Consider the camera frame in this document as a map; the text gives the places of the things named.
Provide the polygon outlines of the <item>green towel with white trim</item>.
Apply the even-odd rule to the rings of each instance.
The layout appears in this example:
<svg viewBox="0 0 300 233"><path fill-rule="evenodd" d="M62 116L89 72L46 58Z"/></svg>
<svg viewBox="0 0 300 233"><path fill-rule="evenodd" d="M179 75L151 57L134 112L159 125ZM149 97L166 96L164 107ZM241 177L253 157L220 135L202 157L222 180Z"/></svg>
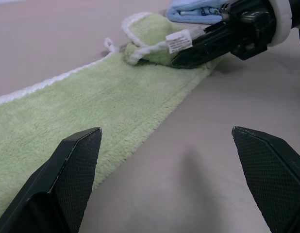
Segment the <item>green towel with white trim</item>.
<svg viewBox="0 0 300 233"><path fill-rule="evenodd" d="M0 217L59 143L100 127L93 186L109 176L217 66L172 68L165 36L182 27L139 13L123 21L130 42L120 51L0 99Z"/></svg>

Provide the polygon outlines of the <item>folded light blue towel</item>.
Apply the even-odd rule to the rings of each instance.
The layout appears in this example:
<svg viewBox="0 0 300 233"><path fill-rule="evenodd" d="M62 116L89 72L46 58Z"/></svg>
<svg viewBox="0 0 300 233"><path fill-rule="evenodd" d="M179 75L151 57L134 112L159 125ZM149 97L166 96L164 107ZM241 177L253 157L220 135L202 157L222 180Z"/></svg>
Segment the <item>folded light blue towel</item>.
<svg viewBox="0 0 300 233"><path fill-rule="evenodd" d="M216 24L222 20L220 6L228 0L172 0L165 16L173 22Z"/></svg>

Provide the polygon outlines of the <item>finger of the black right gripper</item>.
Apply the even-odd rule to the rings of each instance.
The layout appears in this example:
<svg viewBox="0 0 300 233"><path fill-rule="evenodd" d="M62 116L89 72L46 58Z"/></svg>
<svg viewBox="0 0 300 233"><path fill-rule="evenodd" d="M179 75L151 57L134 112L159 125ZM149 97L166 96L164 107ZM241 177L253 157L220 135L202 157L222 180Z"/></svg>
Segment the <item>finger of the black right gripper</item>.
<svg viewBox="0 0 300 233"><path fill-rule="evenodd" d="M205 33L193 40L193 47L176 55L171 66L174 68L196 68L210 62L236 47L238 28L232 23L225 23L222 30Z"/></svg>
<svg viewBox="0 0 300 233"><path fill-rule="evenodd" d="M220 22L218 22L216 24L213 24L213 25L211 25L209 27L206 27L203 31L205 33L217 32L217 31L222 30L224 28L224 26L225 26L225 22L224 21L220 21Z"/></svg>

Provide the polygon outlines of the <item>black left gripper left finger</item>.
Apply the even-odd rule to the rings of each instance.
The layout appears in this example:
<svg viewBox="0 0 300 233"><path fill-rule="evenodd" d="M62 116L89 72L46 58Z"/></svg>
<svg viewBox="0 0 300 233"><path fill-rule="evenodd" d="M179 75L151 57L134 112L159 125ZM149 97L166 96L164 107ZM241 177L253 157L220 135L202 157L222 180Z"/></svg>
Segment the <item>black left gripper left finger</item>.
<svg viewBox="0 0 300 233"><path fill-rule="evenodd" d="M100 127L63 139L0 217L0 233L78 233L95 178Z"/></svg>

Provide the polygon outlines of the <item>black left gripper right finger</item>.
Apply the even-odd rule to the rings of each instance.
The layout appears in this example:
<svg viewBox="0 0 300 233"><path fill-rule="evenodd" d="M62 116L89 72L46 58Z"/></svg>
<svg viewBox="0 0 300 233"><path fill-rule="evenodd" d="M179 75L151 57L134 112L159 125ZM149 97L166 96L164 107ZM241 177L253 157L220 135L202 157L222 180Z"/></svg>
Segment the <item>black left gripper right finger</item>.
<svg viewBox="0 0 300 233"><path fill-rule="evenodd" d="M300 233L300 155L283 139L235 126L247 186L271 233Z"/></svg>

